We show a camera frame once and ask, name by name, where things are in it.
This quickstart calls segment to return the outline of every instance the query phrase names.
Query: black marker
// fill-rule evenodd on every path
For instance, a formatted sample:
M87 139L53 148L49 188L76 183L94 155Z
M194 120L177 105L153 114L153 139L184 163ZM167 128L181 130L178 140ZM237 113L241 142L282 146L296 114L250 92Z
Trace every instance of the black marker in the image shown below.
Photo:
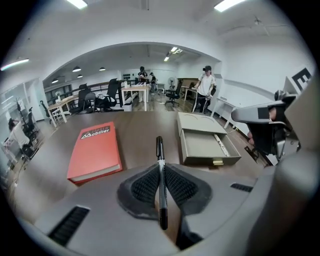
M167 192L165 184L165 153L164 142L161 136L156 138L156 156L158 158L160 183L159 183L159 215L160 226L163 230L168 228Z

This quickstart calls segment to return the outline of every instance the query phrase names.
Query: white ceiling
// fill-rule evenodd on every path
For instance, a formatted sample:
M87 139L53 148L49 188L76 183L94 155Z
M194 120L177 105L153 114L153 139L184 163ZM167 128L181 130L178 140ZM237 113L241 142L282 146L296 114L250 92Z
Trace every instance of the white ceiling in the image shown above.
M106 47L83 54L63 67L56 70L43 81L45 88L52 86L52 80L58 78L54 85L73 81L79 74L91 76L99 73L101 67L107 70L138 69L140 65L162 64L167 53L172 49L169 45L160 44L129 44L123 46ZM181 53L172 54L167 63L178 64L183 61L196 60L201 55L183 49ZM72 72L75 66L81 68L80 72Z
M248 36L267 36L267 34L269 36L292 36L295 34L290 22L268 0L246 0L224 12L214 9L214 6L221 0L85 1L88 7L83 10L78 10L66 0L48 1L19 35L5 60L5 63L10 63L19 58L29 58L29 63L6 70L6 74L15 75L16 72L26 67L41 70L56 56L80 47L84 41L87 44L90 42L88 39L96 38L103 31L110 31L110 37L112 37L112 31L116 30L117 26L130 27L130 13L133 13L134 10L144 10L157 17L161 15L160 24L157 26L167 28L168 26L183 27L183 25L186 26L185 24L188 24L187 26L190 24L190 35L193 36L197 35L194 31L203 27L210 34L217 32L218 36L226 42ZM255 16L262 21L262 24L255 25ZM142 30L145 29L146 24L151 23L151 20L146 19L143 14L138 18L137 21L135 17L135 22L141 24ZM134 46L131 46L131 49L130 47L122 49L122 55L127 57L139 51L143 55L146 54L146 47L137 46L135 49L132 47ZM151 55L164 57L165 52L166 48L151 47ZM87 58L98 64L104 62L105 59L102 56L104 54L92 53ZM187 57L183 54L176 61L181 62ZM83 61L80 58L78 61L85 65L84 62L88 62L87 60Z

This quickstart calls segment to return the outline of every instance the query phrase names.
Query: white wall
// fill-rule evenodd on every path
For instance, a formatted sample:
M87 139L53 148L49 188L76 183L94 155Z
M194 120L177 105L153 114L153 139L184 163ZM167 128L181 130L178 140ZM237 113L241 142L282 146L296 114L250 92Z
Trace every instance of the white wall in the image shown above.
M43 120L45 117L43 116L43 112L40 109L40 100L38 99L37 90L39 90L42 86L39 85L40 81L38 79L31 81L30 85L26 86L26 95L29 101L29 105L27 109L32 107L32 114L36 121Z
M164 43L202 52L218 60L224 58L221 39L213 28L208 33L208 27L185 13L161 10L160 6L150 11L125 6L111 9L105 1L88 6L81 15L79 10L72 14L48 14L33 27L39 28L39 31L32 31L36 33L32 36L41 44L32 46L37 50L29 52L30 61L21 65L23 68L6 71L0 81L0 91L35 78L43 81L64 64L87 52L132 42ZM55 35L52 36L50 31L55 31Z
M284 36L256 36L226 44L225 75L218 96L248 107L274 101L274 93L283 90L286 76L302 65L314 73L316 64L301 41ZM228 117L229 111L216 112ZM246 126L239 125L247 133Z
M123 63L123 66L132 67L129 69L121 70L122 75L131 74L132 80L134 80L135 77L138 77L138 73L140 72L139 68L140 66L143 66L147 71L148 76L150 76L150 73L153 72L158 84L164 84L164 87L166 89L169 89L168 79L171 77L177 78L178 74L178 64L170 61L164 62L163 57L158 60L150 58L136 59L132 64L126 61L125 63Z
M305 65L313 74L315 61L303 42L288 36L257 36L226 44L226 79L271 93L282 89L292 70Z
M72 90L78 89L80 85L87 84L88 86L99 84L103 82L109 82L111 79L117 78L118 80L121 79L121 72L119 70L106 70L100 71L100 73L90 75L87 77L80 78L75 81L67 82L66 84L72 87Z
M197 59L190 59L179 63L177 76L178 78L198 78L203 74L203 68L207 65L211 66L212 74L217 64L217 60L210 56L201 56Z

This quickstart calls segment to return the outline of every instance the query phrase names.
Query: gray desk surface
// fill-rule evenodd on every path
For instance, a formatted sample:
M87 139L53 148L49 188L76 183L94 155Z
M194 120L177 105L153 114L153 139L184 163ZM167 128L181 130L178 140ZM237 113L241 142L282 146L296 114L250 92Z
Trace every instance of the gray desk surface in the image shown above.
M81 129L110 121L115 124L124 172L126 169L150 166L157 161L157 136L163 138L165 161L182 164L177 112L137 111L75 115L45 141L26 170L20 173L13 206L19 216L34 223L41 213L77 189L66 177L79 132ZM202 166L200 169L247 177L254 177L260 173L262 167L246 153L244 150L246 144L239 142L240 139L234 132L230 134L230 139L242 158L232 166L211 169ZM168 197L169 207L177 213L180 212L170 197ZM170 227L177 228L176 219L168 221ZM178 228L172 234L173 239L177 235L177 230Z

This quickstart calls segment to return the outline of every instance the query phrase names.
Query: book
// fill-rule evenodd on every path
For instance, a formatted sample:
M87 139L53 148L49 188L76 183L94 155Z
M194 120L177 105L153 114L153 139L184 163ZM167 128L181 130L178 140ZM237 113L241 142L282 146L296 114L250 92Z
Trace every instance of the book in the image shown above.
M114 123L82 129L72 151L67 179L82 184L121 170Z

